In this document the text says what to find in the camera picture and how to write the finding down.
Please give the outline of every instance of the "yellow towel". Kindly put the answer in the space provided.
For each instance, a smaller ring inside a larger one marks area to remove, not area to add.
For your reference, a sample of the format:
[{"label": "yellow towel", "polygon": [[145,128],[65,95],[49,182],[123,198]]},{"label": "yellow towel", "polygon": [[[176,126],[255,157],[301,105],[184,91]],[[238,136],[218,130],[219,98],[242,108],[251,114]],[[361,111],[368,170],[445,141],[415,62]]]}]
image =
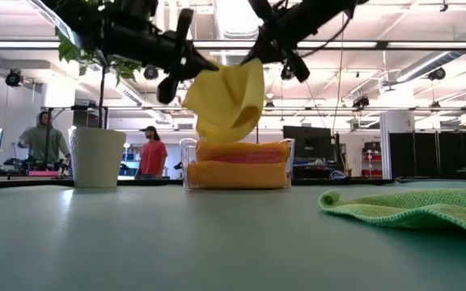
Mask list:
[{"label": "yellow towel", "polygon": [[183,106],[197,115],[197,131],[207,141],[238,141],[258,123],[264,107],[264,69],[258,59],[202,71]]},{"label": "yellow towel", "polygon": [[285,188],[290,147],[286,142],[256,145],[243,142],[199,141],[197,162],[186,171],[190,188]]}]

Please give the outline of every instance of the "person in gray hoodie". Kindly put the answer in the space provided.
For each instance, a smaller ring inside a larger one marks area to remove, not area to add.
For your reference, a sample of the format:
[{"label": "person in gray hoodie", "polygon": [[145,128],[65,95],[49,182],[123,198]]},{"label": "person in gray hoodie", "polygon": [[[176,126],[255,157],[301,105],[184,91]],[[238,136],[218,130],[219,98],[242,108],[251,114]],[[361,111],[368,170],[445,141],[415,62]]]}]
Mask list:
[{"label": "person in gray hoodie", "polygon": [[58,129],[53,126],[49,131],[49,149],[48,160],[44,158],[46,147],[46,130],[51,120],[48,118],[47,112],[41,112],[37,116],[37,126],[28,128],[19,137],[18,147],[22,149],[28,148],[28,156],[32,156],[37,161],[41,162],[57,162],[59,160],[59,150],[66,156],[66,162],[71,160],[70,149],[66,144],[66,140]]}]

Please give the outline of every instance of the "cap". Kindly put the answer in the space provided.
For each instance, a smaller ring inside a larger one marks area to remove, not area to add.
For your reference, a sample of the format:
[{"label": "cap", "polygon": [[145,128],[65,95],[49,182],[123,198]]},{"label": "cap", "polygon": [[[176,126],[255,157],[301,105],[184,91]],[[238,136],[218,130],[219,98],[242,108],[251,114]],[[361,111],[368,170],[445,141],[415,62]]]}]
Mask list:
[{"label": "cap", "polygon": [[145,131],[147,131],[147,130],[148,130],[148,131],[151,131],[151,132],[155,132],[155,133],[158,132],[158,130],[157,130],[154,126],[152,126],[152,125],[151,125],[151,126],[147,126],[147,127],[145,127],[144,129],[140,129],[139,131],[145,132]]}]

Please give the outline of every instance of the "green plant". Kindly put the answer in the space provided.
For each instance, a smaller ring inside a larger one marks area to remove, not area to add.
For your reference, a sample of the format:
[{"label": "green plant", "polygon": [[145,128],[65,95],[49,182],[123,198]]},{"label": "green plant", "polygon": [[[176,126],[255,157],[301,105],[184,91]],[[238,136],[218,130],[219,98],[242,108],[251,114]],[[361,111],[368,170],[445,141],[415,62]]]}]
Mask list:
[{"label": "green plant", "polygon": [[72,44],[67,37],[58,31],[58,29],[56,29],[55,32],[59,39],[59,61],[64,60],[67,62],[78,62],[78,75],[85,75],[87,68],[90,65],[99,65],[101,67],[106,67],[107,69],[114,69],[116,73],[116,85],[120,83],[121,79],[130,79],[136,81],[134,72],[140,71],[142,68],[140,63],[113,56],[107,57],[107,60],[104,60],[104,57],[97,52],[83,50]]},{"label": "green plant", "polygon": [[[80,0],[90,3],[91,5],[102,6],[107,3],[113,2],[113,0]],[[108,23],[106,20],[102,22],[103,27],[107,27]],[[86,74],[87,69],[90,65],[99,65],[102,69],[102,75],[100,80],[100,101],[98,103],[98,127],[102,129],[104,127],[104,118],[102,109],[104,107],[104,84],[105,74],[109,70],[114,70],[116,74],[116,85],[120,83],[121,79],[131,79],[136,81],[134,72],[139,71],[142,68],[140,63],[135,61],[128,61],[124,58],[114,57],[112,55],[103,55],[101,52],[80,49],[71,41],[64,36],[57,28],[55,28],[55,35],[59,40],[58,45],[58,59],[59,61],[76,61],[79,63],[78,75],[83,76]]]}]

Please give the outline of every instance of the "clear plastic container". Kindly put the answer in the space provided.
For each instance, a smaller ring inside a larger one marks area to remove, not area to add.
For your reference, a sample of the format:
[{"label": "clear plastic container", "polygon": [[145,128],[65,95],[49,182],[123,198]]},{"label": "clear plastic container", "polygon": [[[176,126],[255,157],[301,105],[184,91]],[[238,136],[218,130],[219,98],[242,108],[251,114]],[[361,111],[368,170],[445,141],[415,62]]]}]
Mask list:
[{"label": "clear plastic container", "polygon": [[294,140],[265,144],[180,141],[186,189],[290,188]]}]

